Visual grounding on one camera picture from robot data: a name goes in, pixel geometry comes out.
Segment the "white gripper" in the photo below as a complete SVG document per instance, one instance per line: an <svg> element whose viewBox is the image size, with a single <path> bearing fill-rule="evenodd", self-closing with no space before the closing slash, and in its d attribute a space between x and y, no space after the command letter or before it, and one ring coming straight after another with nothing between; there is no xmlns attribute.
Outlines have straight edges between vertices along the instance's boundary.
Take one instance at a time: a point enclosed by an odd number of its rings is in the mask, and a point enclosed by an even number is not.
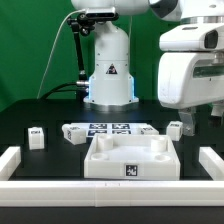
<svg viewBox="0 0 224 224"><path fill-rule="evenodd" d="M158 99L164 107L180 109L186 136L195 134L193 106L214 102L209 125L220 127L223 123L224 101L220 100L224 100L224 59L216 56L216 53L168 52L160 59Z"/></svg>

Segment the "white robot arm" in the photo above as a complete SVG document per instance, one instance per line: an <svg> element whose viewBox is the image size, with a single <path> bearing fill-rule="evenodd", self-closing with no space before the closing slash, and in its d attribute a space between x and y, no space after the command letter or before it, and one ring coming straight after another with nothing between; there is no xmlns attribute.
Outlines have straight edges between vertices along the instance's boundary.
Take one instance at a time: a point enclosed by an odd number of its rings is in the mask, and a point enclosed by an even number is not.
<svg viewBox="0 0 224 224"><path fill-rule="evenodd" d="M195 131L199 105L212 106L214 124L224 117L224 0L71 0L81 31L95 30L95 70L84 102L99 110L127 108L138 102L129 74L127 34L112 22L121 15L152 11L180 24L162 34L158 99L177 109L184 133Z"/></svg>

